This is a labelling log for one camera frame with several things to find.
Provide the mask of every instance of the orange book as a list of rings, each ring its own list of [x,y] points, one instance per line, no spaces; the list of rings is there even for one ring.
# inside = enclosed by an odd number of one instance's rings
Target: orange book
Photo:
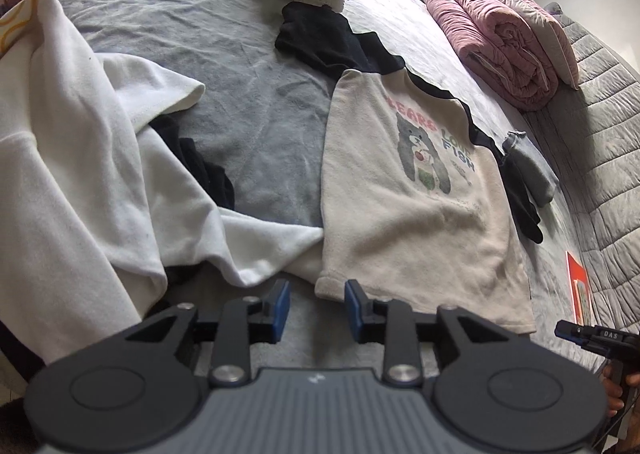
[[[569,273],[569,289],[574,307],[574,322],[580,326],[591,326],[591,290],[587,272],[569,252],[566,253],[566,264]]]

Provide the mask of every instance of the gray bed sheet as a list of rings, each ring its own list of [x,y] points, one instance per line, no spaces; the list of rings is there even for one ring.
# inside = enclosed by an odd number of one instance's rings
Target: gray bed sheet
[[[274,50],[289,0],[60,0],[96,52],[148,58],[204,82],[199,104],[177,116],[204,157],[224,166],[239,212],[283,223],[321,225],[320,166],[332,82]],[[496,139],[529,130],[522,116],[474,78],[417,0],[351,0],[344,11],[356,31],[375,30],[428,82],[471,106],[475,122]],[[577,252],[575,229],[562,194],[544,209],[545,242],[524,241],[538,331],[532,339],[587,367],[594,358],[553,336],[572,316],[564,251]],[[317,299],[313,286],[292,279],[283,341],[252,348],[254,366],[346,367],[382,364],[382,347],[351,341],[340,303]],[[263,293],[269,283],[255,288]],[[174,301],[216,307],[245,295],[213,270],[170,293]],[[424,349],[428,373],[433,355]]]

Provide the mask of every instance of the human hand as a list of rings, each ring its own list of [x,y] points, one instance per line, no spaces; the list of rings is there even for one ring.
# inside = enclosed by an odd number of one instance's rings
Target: human hand
[[[622,396],[622,387],[611,381],[612,370],[611,366],[607,366],[602,371],[602,376],[604,377],[602,379],[602,386],[607,393],[607,399],[609,401],[609,410],[607,411],[607,415],[610,418],[613,418],[619,410],[625,407],[625,403],[620,400],[620,396]],[[629,374],[626,377],[626,384],[629,387],[640,386],[640,373]]]

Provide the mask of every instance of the bed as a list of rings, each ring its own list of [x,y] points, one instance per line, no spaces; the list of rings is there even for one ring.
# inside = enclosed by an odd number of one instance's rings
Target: bed
[[[558,171],[580,238],[598,322],[638,333],[640,74],[604,42],[546,6],[578,60],[578,90],[559,88],[526,115]]]
[[[321,226],[320,169],[332,82],[274,49],[288,1],[60,0],[95,52],[132,53],[206,84],[199,104],[176,119],[181,135],[193,138],[205,159],[225,167],[236,190],[236,210]],[[530,132],[513,106],[460,63],[422,2],[350,0],[343,14],[354,31],[377,32],[413,72],[468,103],[476,125],[498,145],[510,130]],[[521,239],[537,327],[532,340],[594,368],[596,357],[553,335],[558,319],[573,317],[565,251],[579,257],[562,192],[539,213],[543,243]],[[289,278],[292,301],[283,340],[254,346],[254,368],[380,367],[382,347],[354,344],[341,304],[318,299],[311,284]],[[204,267],[192,281],[171,288],[168,297],[209,308],[239,294],[248,292]],[[436,373],[428,347],[423,357],[426,372]]]

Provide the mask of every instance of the white fleece towel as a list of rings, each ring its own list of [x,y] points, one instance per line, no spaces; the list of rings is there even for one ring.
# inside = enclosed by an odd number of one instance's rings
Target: white fleece towel
[[[0,18],[0,319],[46,363],[139,322],[165,266],[209,260],[238,286],[291,262],[317,277],[296,259],[320,228],[219,209],[146,125],[203,91],[96,55],[57,0]]]

